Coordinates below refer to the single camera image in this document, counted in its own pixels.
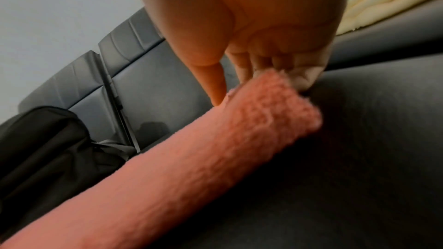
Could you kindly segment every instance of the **pink fabric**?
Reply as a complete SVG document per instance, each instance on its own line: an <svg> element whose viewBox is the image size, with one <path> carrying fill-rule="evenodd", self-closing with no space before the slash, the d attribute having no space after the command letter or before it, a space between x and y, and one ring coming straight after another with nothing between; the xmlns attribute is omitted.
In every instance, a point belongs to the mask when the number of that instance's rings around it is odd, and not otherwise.
<svg viewBox="0 0 443 249"><path fill-rule="evenodd" d="M269 71L0 247L142 248L320 125L319 111Z"/></svg>

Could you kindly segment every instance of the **hand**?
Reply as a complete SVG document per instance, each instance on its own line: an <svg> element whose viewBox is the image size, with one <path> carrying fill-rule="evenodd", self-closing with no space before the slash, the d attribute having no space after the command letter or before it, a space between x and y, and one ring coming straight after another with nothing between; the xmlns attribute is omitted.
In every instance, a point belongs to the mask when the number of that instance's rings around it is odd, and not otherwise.
<svg viewBox="0 0 443 249"><path fill-rule="evenodd" d="M226 94L220 58L240 82L274 67L297 90L324 70L346 0L143 0L152 21L214 105Z"/></svg>

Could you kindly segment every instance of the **white wall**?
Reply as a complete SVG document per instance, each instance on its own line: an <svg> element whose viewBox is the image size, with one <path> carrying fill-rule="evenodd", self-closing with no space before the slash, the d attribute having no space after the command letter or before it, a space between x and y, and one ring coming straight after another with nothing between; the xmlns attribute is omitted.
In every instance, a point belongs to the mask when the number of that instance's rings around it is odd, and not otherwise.
<svg viewBox="0 0 443 249"><path fill-rule="evenodd" d="M0 123L141 8L141 0L0 0Z"/></svg>

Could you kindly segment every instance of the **black bag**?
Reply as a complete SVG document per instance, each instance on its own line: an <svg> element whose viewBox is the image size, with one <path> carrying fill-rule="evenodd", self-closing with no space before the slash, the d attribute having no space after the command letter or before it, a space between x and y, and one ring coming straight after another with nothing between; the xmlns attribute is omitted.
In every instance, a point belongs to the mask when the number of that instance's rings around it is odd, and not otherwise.
<svg viewBox="0 0 443 249"><path fill-rule="evenodd" d="M0 240L112 174L127 151L93 143L76 114L39 107L0 125Z"/></svg>

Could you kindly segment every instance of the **gray wall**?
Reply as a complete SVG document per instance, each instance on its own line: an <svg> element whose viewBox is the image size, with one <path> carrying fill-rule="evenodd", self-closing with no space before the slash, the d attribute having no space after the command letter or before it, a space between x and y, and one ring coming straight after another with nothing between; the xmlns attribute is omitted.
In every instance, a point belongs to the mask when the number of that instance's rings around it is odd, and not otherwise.
<svg viewBox="0 0 443 249"><path fill-rule="evenodd" d="M141 0L0 0L0 123L58 70L142 7Z"/></svg>

